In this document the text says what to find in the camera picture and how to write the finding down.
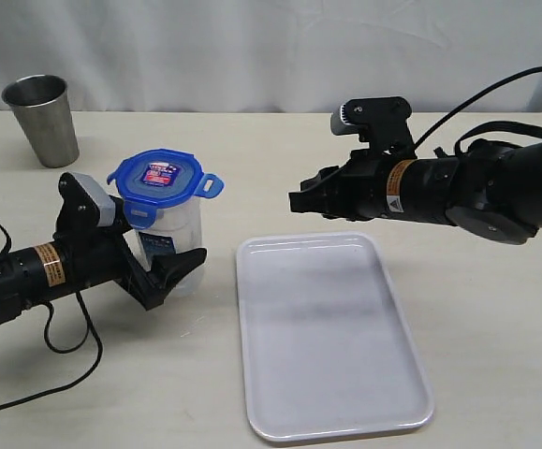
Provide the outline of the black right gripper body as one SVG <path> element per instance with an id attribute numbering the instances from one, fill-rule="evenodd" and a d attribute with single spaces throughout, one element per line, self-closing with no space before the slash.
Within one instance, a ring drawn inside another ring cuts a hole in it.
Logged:
<path id="1" fill-rule="evenodd" d="M 321 215 L 350 222 L 387 219 L 385 184 L 387 169 L 391 167 L 392 157 L 386 153 L 371 156 L 368 151 L 355 150 L 343 165 L 322 168 L 322 178 L 329 182 L 329 204 Z"/>

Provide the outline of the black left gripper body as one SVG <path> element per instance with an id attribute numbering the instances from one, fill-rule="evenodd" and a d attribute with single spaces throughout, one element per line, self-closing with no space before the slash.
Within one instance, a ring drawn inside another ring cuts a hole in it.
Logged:
<path id="1" fill-rule="evenodd" d="M 121 234 L 94 231 L 59 236 L 66 281 L 60 293 L 75 293 L 105 282 L 120 281 L 129 272 L 129 252 Z"/>

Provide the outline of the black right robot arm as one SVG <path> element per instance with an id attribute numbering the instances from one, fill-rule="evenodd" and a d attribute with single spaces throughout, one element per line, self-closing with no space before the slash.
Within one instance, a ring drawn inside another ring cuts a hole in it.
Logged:
<path id="1" fill-rule="evenodd" d="M 326 219 L 455 226 L 521 245 L 542 228 L 542 127 L 493 121 L 470 130 L 467 150 L 420 159 L 408 127 L 358 126 L 368 148 L 321 168 L 288 195 L 295 213 Z"/>

